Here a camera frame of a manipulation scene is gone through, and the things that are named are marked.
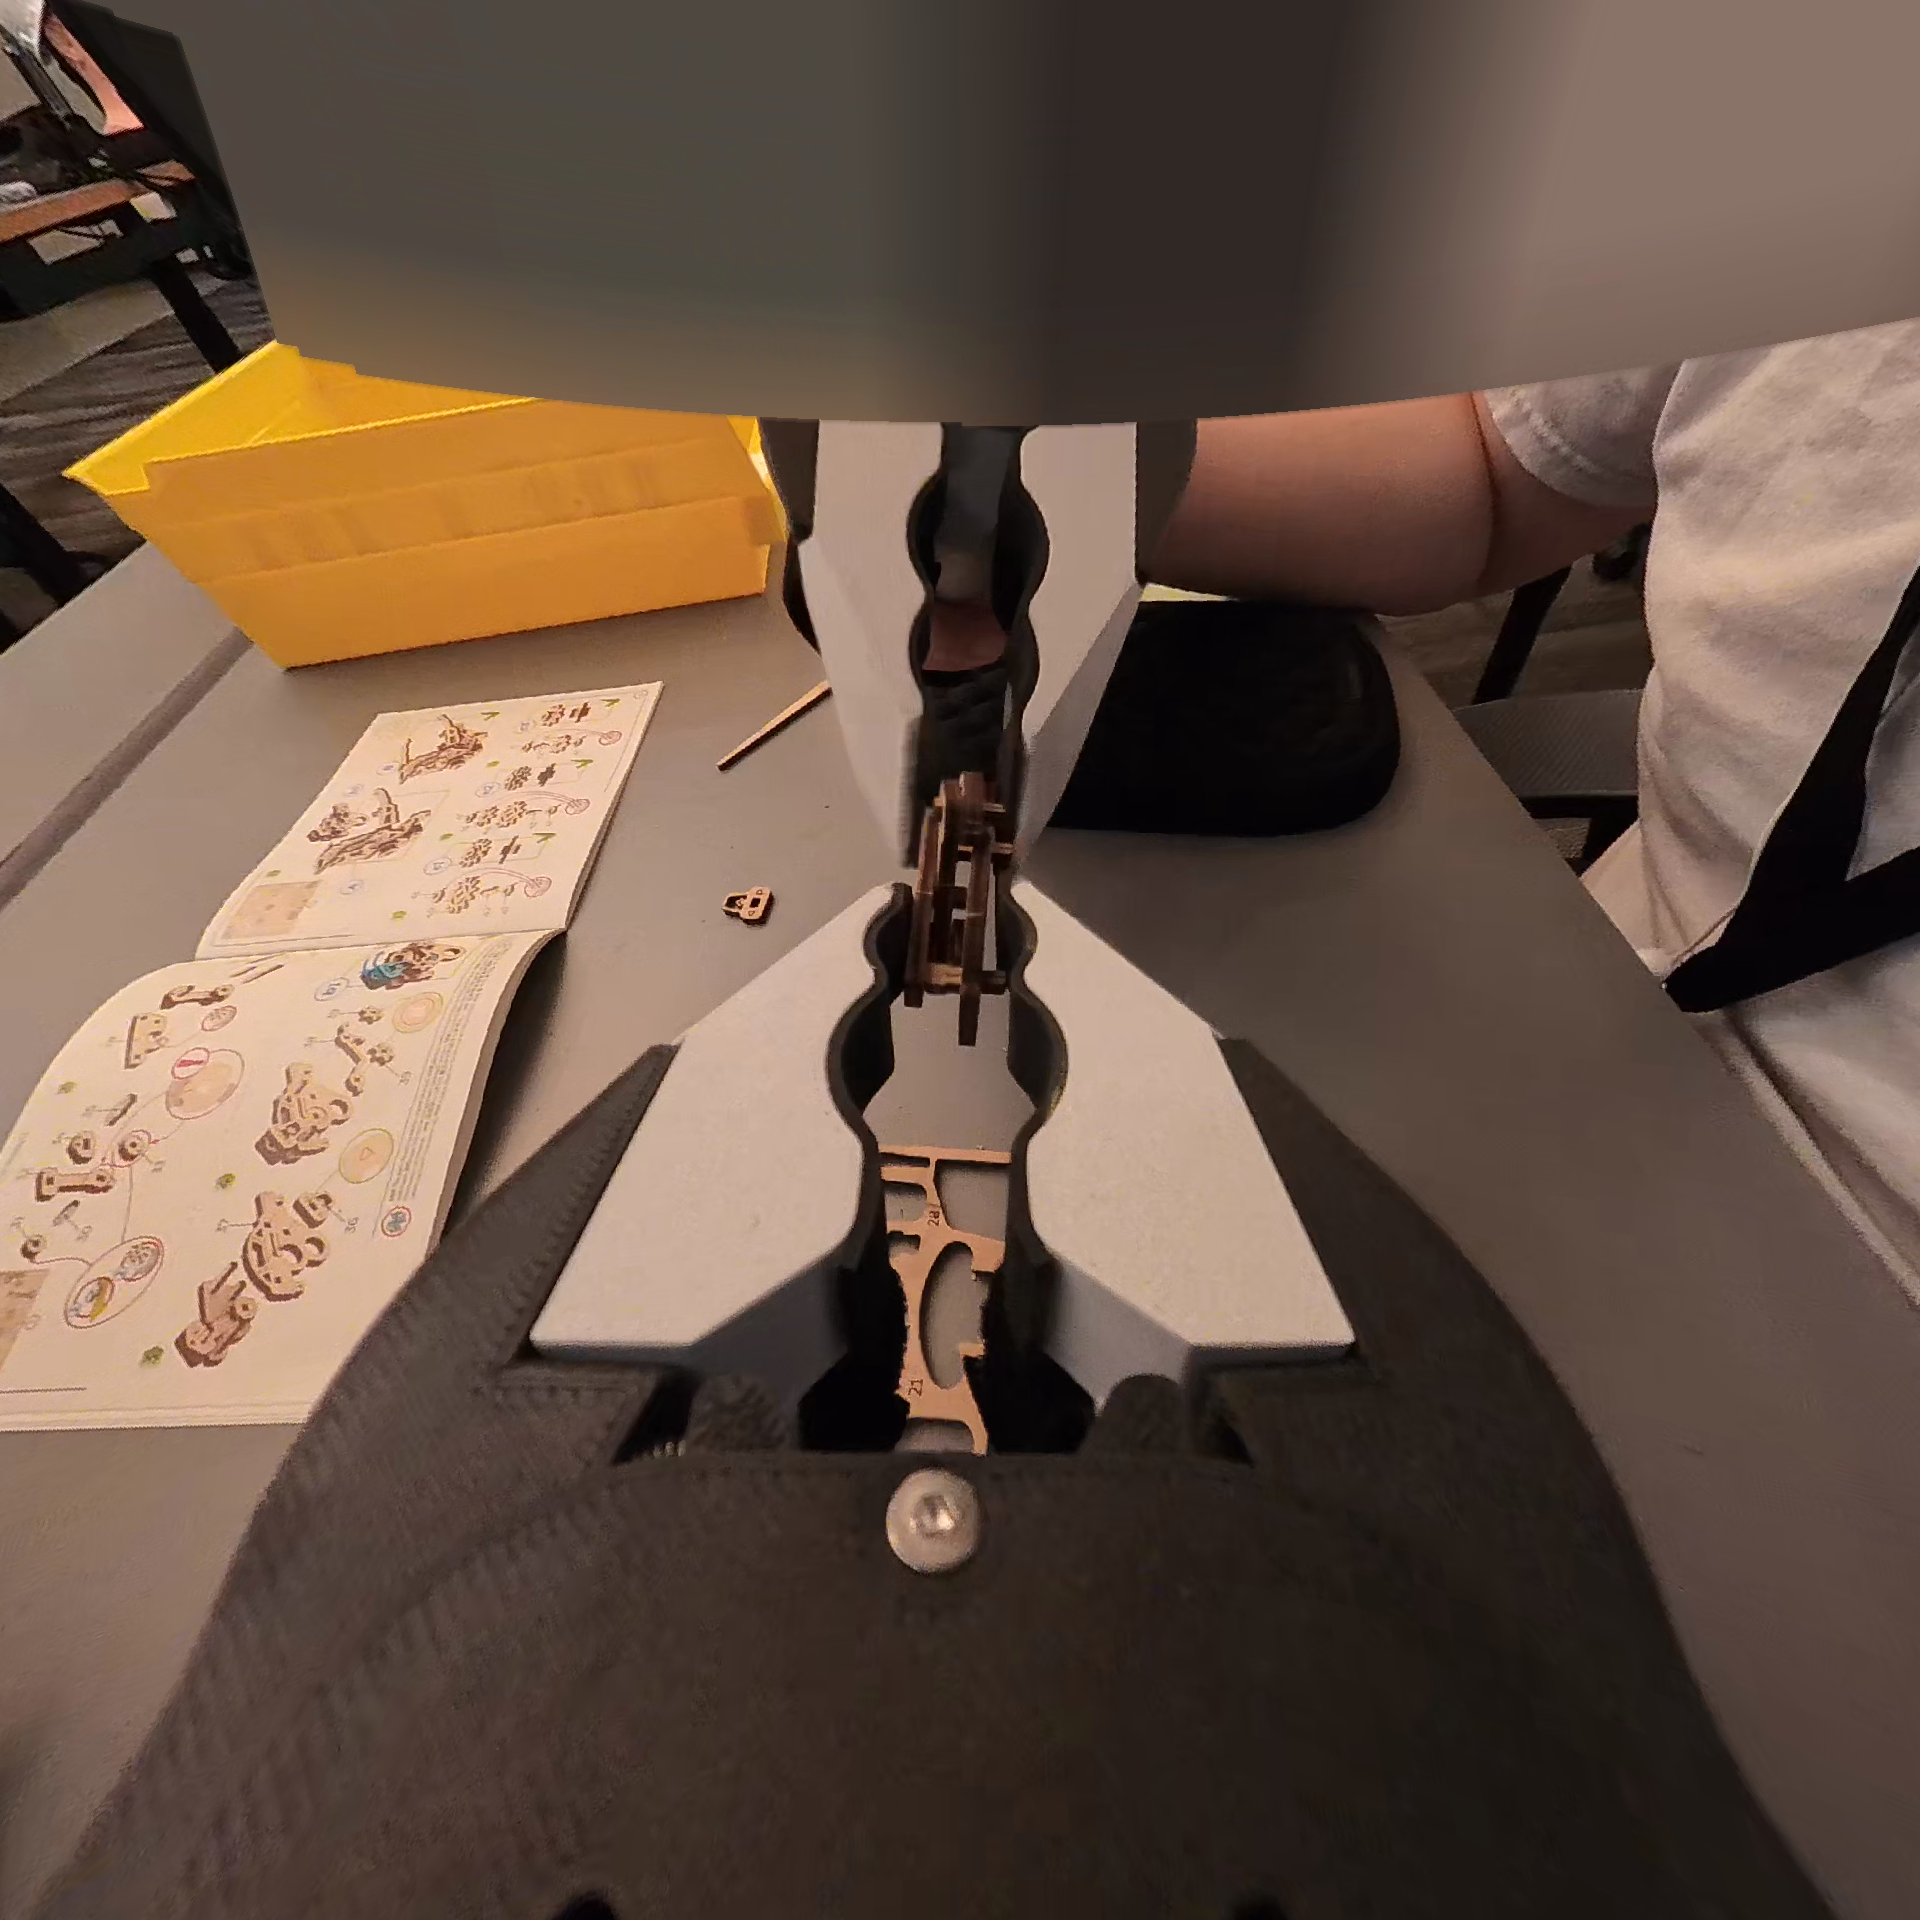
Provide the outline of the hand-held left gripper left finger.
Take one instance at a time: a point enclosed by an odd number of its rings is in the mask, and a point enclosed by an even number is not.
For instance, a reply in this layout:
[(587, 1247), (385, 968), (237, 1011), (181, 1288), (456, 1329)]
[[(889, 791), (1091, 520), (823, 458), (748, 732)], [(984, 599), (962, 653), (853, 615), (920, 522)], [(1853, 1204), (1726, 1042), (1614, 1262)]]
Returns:
[(679, 1042), (533, 1325), (540, 1355), (827, 1372), (883, 1213), (866, 1108), (896, 1069), (911, 891), (883, 881)]

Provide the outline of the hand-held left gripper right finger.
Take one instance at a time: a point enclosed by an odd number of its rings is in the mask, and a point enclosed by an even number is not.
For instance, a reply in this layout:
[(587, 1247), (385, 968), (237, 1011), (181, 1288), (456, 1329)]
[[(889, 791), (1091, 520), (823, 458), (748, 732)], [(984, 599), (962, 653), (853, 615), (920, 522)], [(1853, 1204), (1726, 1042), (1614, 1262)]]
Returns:
[(1076, 1378), (1327, 1359), (1353, 1322), (1213, 1024), (1020, 880), (1024, 984), (1065, 1046), (1025, 1149), (1059, 1271), (1048, 1350)]

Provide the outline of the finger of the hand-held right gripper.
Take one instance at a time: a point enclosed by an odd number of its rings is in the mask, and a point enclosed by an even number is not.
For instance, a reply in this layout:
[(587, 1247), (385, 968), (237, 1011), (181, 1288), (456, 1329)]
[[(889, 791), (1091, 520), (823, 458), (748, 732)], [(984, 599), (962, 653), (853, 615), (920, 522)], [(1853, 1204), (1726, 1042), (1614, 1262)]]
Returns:
[(900, 866), (913, 857), (922, 694), (911, 634), (928, 587), (909, 518), (935, 477), (939, 421), (819, 428), (816, 464), (816, 634), (855, 782)]
[(1072, 778), (1142, 597), (1138, 421), (1040, 424), (1022, 481), (1044, 518), (1046, 561), (1027, 602), (1039, 683), (1022, 707), (1022, 818), (1039, 842)]

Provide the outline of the small wooden gear assembly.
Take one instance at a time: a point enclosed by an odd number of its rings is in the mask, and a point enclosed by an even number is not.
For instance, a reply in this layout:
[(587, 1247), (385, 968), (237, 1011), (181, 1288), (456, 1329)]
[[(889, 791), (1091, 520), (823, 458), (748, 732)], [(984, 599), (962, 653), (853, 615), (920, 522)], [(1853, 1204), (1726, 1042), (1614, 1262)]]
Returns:
[(1001, 880), (1016, 851), (1009, 808), (992, 775), (967, 771), (939, 784), (926, 805), (907, 941), (904, 1001), (956, 999), (956, 1039), (980, 1037), (982, 1001), (1007, 990), (995, 964)]

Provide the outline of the black mesh elbow cushion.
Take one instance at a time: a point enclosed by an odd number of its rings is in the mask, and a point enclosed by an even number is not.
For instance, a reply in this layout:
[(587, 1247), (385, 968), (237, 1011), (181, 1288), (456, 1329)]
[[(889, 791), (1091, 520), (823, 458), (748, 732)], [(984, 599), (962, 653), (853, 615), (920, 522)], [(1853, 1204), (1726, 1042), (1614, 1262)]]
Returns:
[(1364, 614), (1275, 600), (1136, 612), (1048, 825), (1286, 836), (1357, 821), (1402, 758), (1394, 685)]

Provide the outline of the person's right forearm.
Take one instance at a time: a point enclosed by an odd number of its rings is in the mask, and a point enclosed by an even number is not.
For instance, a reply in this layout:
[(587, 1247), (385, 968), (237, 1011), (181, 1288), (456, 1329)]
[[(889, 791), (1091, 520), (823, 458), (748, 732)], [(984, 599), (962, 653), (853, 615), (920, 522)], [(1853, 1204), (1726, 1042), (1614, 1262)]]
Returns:
[(1496, 527), (1497, 466), (1475, 394), (1201, 419), (1147, 580), (1424, 614), (1475, 595)]

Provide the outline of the laser-cut plywood parts sheet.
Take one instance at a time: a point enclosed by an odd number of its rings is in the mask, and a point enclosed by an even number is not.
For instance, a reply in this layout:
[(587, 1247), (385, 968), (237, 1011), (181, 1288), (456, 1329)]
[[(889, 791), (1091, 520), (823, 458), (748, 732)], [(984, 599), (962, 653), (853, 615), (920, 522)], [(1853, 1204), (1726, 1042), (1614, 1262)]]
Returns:
[[(904, 1355), (900, 1357), (898, 1398), (907, 1413), (907, 1426), (945, 1428), (935, 1434), (934, 1451), (965, 1449), (975, 1456), (990, 1451), (990, 1426), (969, 1365), (988, 1353), (986, 1297), (1001, 1275), (1007, 1241), (994, 1234), (956, 1224), (941, 1175), (949, 1168), (1007, 1172), (1012, 1157), (992, 1147), (941, 1147), (919, 1144), (883, 1144), (879, 1170), (887, 1190), (911, 1190), (919, 1211), (889, 1219), (889, 1258), (900, 1284), (900, 1305), (906, 1316)], [(928, 1342), (928, 1301), (935, 1292), (939, 1265), (958, 1252), (967, 1260), (969, 1278), (977, 1284), (977, 1325), (973, 1335), (952, 1342), (956, 1376), (945, 1380)]]

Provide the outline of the model instruction booklet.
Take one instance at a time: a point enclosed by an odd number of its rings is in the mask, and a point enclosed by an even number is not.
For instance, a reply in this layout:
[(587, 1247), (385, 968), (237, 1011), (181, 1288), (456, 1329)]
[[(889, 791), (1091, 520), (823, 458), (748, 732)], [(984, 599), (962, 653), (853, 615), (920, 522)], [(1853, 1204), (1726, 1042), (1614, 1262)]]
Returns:
[(302, 1419), (433, 1250), (662, 685), (377, 715), (3, 1157), (3, 1426)]

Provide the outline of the thin wooden stick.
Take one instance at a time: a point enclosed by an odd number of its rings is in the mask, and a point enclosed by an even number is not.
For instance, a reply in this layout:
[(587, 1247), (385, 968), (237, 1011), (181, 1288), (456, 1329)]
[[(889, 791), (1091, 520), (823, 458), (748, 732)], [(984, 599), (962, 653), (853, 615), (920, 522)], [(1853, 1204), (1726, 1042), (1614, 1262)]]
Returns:
[(832, 683), (831, 683), (831, 681), (827, 681), (827, 679), (823, 679), (823, 681), (819, 681), (819, 683), (814, 683), (814, 685), (812, 685), (812, 687), (810, 687), (810, 688), (804, 690), (804, 694), (802, 694), (802, 696), (799, 696), (799, 698), (793, 698), (793, 700), (791, 700), (791, 702), (789, 702), (788, 705), (784, 705), (782, 709), (778, 709), (778, 711), (776, 711), (776, 713), (774, 713), (773, 717), (769, 717), (769, 718), (767, 718), (767, 720), (765, 720), (763, 724), (759, 724), (759, 726), (758, 726), (756, 732), (750, 732), (750, 733), (748, 733), (748, 735), (746, 735), (746, 737), (744, 737), (744, 739), (743, 739), (741, 743), (737, 743), (737, 745), (735, 745), (735, 747), (729, 748), (729, 752), (728, 752), (728, 754), (722, 754), (722, 756), (718, 758), (718, 761), (716, 761), (716, 769), (718, 769), (718, 771), (729, 771), (729, 769), (733, 769), (735, 765), (743, 763), (743, 761), (744, 761), (746, 758), (750, 758), (750, 756), (754, 756), (756, 752), (759, 752), (759, 750), (761, 750), (763, 747), (767, 747), (767, 745), (769, 745), (769, 743), (771, 743), (773, 739), (776, 739), (776, 737), (778, 737), (778, 735), (780, 735), (782, 732), (788, 732), (788, 728), (791, 728), (791, 726), (793, 726), (793, 724), (797, 724), (797, 722), (799, 722), (799, 720), (801, 720), (801, 718), (802, 718), (802, 717), (804, 717), (804, 715), (806, 715), (810, 711), (816, 711), (816, 709), (817, 709), (819, 705), (823, 705), (823, 703), (825, 703), (825, 702), (827, 702), (829, 698), (832, 698), (832, 690), (834, 690), (834, 688), (832, 688)]

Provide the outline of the yellow plastic bin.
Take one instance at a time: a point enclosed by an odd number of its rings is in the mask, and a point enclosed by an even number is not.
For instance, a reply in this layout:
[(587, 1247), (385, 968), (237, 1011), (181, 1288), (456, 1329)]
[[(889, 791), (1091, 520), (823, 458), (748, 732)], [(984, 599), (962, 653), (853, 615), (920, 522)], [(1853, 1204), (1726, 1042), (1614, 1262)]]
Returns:
[(263, 344), (66, 475), (300, 668), (756, 597), (786, 535), (758, 447)]

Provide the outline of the wooden desk black legs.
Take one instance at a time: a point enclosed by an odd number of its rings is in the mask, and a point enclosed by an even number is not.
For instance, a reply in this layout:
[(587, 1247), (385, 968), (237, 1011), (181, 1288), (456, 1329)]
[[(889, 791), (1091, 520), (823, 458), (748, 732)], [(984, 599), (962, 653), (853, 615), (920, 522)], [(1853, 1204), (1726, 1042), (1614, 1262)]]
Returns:
[[(36, 241), (57, 231), (108, 228), (93, 252), (48, 261)], [(181, 321), (205, 366), (222, 374), (244, 349), (205, 299), (186, 256), (254, 278), (237, 203), (224, 179), (203, 179), (177, 160), (134, 175), (108, 175), (31, 200), (3, 213), (3, 319), (38, 318), (119, 284), (152, 286)]]

